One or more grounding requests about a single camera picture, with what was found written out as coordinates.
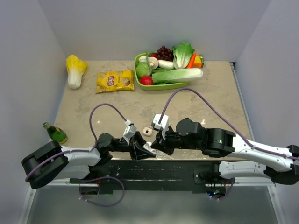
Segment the white earbud charging case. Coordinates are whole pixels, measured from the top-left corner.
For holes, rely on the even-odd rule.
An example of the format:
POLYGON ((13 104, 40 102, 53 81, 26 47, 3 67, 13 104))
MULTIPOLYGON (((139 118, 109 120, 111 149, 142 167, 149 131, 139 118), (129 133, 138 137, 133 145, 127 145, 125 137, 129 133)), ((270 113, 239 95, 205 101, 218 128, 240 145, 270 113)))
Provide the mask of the white earbud charging case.
POLYGON ((145 150, 150 151, 150 152, 153 152, 153 153, 156 152, 155 149, 152 149, 152 148, 151 148, 151 142, 146 142, 146 143, 143 145, 143 148, 144 148, 145 150))

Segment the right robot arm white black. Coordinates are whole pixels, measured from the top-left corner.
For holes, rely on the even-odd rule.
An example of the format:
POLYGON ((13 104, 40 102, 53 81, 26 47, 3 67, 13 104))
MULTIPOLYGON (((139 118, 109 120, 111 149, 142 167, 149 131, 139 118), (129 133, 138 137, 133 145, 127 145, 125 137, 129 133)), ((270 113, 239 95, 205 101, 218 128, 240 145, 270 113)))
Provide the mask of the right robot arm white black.
POLYGON ((204 128, 185 118, 172 129, 166 115, 156 114, 151 126, 157 131, 153 149, 172 155, 175 149, 200 150, 212 158, 234 157, 240 161, 222 161, 203 174, 213 183, 236 177, 263 177, 273 183, 293 185, 299 181, 299 157, 296 145, 273 147, 246 139, 221 128, 204 128))

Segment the beige earbud case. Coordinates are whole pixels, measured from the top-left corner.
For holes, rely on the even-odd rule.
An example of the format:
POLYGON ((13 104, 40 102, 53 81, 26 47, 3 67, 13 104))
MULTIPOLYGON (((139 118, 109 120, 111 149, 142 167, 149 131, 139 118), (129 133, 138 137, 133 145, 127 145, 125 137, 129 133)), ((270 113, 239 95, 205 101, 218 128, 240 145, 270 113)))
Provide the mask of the beige earbud case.
POLYGON ((143 128, 143 130, 142 130, 142 134, 143 134, 144 136, 147 136, 147 137, 152 136, 152 134, 153 134, 153 129, 152 129, 152 127, 148 126, 148 127, 143 128))

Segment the green plastic basket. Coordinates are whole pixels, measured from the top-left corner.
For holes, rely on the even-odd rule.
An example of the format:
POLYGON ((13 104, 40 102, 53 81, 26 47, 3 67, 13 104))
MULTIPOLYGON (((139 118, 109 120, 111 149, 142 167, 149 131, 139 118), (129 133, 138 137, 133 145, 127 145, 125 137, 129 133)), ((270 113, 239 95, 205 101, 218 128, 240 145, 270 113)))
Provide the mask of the green plastic basket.
POLYGON ((172 83, 172 84, 158 84, 158 85, 143 85, 140 83, 138 77, 137 77, 137 74, 136 74, 136 67, 137 67, 137 64, 139 62, 139 58, 141 56, 147 56, 148 53, 141 53, 141 54, 138 54, 136 57, 135 57, 135 62, 134 62, 134 68, 133 68, 133 71, 134 71, 134 76, 135 76, 135 80, 136 80, 136 83, 140 86, 140 88, 144 91, 164 91, 164 90, 172 90, 172 89, 178 89, 178 88, 183 88, 183 87, 186 87, 189 82, 183 82, 183 83, 172 83))

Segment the red apple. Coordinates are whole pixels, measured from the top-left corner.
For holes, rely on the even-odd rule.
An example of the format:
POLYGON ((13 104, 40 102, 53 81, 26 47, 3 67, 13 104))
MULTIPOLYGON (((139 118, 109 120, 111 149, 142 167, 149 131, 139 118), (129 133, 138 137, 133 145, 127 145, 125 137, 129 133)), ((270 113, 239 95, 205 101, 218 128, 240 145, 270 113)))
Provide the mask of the red apple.
POLYGON ((142 85, 154 85, 154 82, 151 78, 151 76, 143 76, 141 79, 140 79, 140 83, 142 85))

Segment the yellow Lays chips bag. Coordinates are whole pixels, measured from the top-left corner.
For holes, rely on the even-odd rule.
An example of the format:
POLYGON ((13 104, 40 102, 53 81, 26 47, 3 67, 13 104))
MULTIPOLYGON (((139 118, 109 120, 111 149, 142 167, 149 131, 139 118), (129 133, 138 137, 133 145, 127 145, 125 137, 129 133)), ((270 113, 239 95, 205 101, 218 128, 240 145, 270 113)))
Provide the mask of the yellow Lays chips bag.
POLYGON ((97 74, 96 93, 130 90, 134 90, 132 70, 99 72, 97 74))

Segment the round green cabbage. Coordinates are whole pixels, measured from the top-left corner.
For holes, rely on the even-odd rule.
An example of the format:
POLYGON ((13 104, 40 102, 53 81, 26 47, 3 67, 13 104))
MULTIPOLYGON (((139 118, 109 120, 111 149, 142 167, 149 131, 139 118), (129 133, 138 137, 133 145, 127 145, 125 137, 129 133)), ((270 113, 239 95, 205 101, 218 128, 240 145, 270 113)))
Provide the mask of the round green cabbage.
POLYGON ((141 79, 144 76, 150 76, 152 70, 147 62, 141 62, 136 66, 135 71, 137 77, 141 79))

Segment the white daikon radish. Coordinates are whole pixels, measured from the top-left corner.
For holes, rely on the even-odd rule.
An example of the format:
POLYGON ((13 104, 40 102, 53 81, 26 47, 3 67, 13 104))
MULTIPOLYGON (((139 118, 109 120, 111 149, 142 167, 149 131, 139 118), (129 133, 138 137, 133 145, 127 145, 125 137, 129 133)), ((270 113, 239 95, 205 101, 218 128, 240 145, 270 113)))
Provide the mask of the white daikon radish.
POLYGON ((161 69, 165 70, 173 70, 174 69, 174 63, 171 61, 166 60, 158 60, 158 66, 161 69))

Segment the beige mushroom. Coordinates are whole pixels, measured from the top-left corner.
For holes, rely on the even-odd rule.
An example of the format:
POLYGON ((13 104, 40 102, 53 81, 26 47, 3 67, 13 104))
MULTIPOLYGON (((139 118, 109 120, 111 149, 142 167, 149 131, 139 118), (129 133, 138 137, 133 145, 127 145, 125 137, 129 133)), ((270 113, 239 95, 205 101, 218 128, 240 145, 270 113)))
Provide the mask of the beige mushroom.
POLYGON ((152 70, 155 70, 159 65, 159 62, 155 57, 147 57, 147 63, 152 70))

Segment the green champagne bottle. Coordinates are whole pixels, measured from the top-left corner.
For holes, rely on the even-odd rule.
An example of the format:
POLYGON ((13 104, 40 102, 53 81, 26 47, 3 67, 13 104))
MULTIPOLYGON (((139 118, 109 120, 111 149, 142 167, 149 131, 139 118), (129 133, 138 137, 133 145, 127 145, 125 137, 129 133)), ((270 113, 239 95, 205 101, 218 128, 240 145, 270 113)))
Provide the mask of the green champagne bottle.
POLYGON ((47 131, 48 136, 60 145, 68 140, 66 133, 62 129, 52 126, 48 122, 43 123, 43 128, 47 131))

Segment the purple grapes bunch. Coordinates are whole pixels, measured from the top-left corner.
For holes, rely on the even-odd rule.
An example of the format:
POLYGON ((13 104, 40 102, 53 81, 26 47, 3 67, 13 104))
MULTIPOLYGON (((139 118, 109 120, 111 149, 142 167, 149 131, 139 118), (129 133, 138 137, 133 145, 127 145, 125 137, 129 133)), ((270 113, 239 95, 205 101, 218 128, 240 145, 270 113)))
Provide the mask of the purple grapes bunch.
POLYGON ((165 47, 164 45, 159 48, 156 53, 155 57, 158 60, 165 60, 165 61, 173 61, 173 51, 170 48, 165 47))

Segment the orange pumpkin slice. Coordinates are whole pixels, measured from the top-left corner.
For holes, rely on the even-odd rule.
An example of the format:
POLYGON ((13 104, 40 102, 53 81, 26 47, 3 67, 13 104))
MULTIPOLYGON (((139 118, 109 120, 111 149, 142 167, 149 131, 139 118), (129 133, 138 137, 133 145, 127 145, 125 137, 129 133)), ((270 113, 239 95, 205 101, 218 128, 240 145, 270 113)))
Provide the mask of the orange pumpkin slice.
POLYGON ((204 58, 201 55, 196 55, 193 68, 203 68, 204 66, 204 58))

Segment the green leafy lettuce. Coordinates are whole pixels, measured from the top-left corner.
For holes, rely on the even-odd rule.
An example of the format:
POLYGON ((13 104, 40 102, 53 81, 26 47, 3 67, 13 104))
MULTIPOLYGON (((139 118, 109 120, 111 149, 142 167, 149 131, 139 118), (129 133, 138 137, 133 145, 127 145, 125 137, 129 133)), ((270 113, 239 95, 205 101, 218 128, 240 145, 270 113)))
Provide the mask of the green leafy lettuce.
POLYGON ((184 42, 180 45, 172 47, 173 52, 173 63, 175 69, 184 69, 190 62, 191 57, 195 53, 191 44, 184 42))

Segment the yellow napa cabbage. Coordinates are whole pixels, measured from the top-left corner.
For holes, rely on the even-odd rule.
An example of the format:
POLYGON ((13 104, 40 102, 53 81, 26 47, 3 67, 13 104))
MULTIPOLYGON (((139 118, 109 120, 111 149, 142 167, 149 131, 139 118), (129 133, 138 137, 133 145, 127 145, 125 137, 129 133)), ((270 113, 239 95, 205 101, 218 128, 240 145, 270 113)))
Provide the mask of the yellow napa cabbage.
POLYGON ((88 63, 82 61, 75 55, 70 55, 66 59, 66 68, 68 74, 68 87, 78 89, 81 86, 82 76, 84 75, 88 63))

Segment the aluminium frame rail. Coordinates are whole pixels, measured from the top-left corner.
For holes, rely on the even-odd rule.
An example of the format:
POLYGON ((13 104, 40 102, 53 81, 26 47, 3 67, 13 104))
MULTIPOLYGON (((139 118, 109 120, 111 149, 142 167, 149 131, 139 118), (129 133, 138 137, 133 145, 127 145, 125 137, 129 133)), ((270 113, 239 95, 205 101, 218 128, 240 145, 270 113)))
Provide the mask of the aluminium frame rail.
MULTIPOLYGON (((249 116, 247 113, 247 109, 246 109, 246 105, 244 103, 244 99, 242 96, 242 92, 241 92, 241 88, 237 79, 237 75, 236 75, 236 70, 235 70, 235 62, 230 62, 230 67, 235 79, 235 84, 238 90, 238 94, 240 97, 240 101, 242 104, 242 108, 243 108, 243 112, 244 112, 244 116, 245 116, 245 120, 247 122, 247 127, 248 127, 248 131, 249 131, 249 135, 250 138, 252 140, 255 140, 253 131, 252 131, 252 127, 251 127, 251 123, 249 120, 249 116)), ((240 186, 276 186, 270 179, 267 178, 262 178, 262 177, 236 177, 236 184, 240 185, 240 186)))

